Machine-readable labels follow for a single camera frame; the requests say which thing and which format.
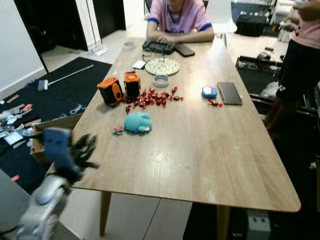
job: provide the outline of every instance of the blue alarm clock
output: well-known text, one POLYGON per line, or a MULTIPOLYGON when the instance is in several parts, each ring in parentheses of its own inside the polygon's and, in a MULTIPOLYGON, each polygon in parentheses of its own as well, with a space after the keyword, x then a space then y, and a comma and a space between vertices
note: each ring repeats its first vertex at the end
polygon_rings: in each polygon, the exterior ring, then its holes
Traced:
POLYGON ((202 96, 206 99, 215 99, 218 95, 218 91, 215 87, 204 86, 202 88, 202 96))

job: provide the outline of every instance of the tabletop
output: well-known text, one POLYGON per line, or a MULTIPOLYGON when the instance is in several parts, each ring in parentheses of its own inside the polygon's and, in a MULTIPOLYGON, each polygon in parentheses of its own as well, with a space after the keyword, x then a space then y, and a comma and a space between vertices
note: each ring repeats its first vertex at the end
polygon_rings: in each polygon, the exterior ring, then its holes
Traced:
MULTIPOLYGON (((106 77, 119 78, 142 59, 142 38, 130 39, 135 49, 122 50, 106 77)), ((131 112, 148 112, 153 121, 147 134, 113 135, 123 124, 127 104, 109 107, 99 91, 74 129, 74 139, 97 135, 90 158, 100 168, 87 169, 74 187, 158 198, 283 212, 297 212, 300 201, 286 169, 223 42, 187 44, 195 56, 177 52, 166 56, 179 62, 170 76, 171 92, 184 101, 167 101, 166 108, 150 105, 131 112), (204 86, 233 82, 242 106, 214 107, 202 98, 204 86)), ((141 90, 153 76, 137 70, 141 90)))

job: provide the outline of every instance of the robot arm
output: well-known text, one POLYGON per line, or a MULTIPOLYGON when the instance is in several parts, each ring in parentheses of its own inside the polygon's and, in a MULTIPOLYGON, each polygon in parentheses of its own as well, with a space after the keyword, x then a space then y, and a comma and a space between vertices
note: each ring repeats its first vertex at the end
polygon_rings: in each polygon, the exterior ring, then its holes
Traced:
POLYGON ((53 239, 55 226, 67 204, 71 185, 82 178, 85 168, 98 168, 96 164, 87 162, 97 141, 94 136, 87 142, 88 137, 83 136, 72 147, 71 130, 44 130, 44 149, 54 163, 56 173, 47 175, 41 186, 31 195, 29 207, 20 219, 16 231, 18 240, 53 239))

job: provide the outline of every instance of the stuffed animal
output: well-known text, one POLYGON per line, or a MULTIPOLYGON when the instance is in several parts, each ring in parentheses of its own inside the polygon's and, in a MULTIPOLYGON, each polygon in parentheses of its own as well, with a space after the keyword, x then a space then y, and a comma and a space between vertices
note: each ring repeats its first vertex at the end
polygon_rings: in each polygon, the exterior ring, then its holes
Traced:
POLYGON ((150 114, 146 112, 130 113, 124 120, 124 129, 134 133, 148 132, 151 126, 150 114))

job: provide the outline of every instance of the black and orange gadget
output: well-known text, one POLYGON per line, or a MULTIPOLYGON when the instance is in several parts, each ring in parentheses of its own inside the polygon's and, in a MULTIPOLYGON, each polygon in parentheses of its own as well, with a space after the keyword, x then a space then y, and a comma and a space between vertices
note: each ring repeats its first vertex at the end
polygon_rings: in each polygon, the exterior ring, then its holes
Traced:
POLYGON ((136 98, 140 95, 140 77, 136 71, 124 73, 124 88, 128 98, 136 98))
POLYGON ((111 107, 119 103, 124 93, 122 92, 119 79, 116 77, 109 77, 97 85, 103 97, 104 103, 111 107))

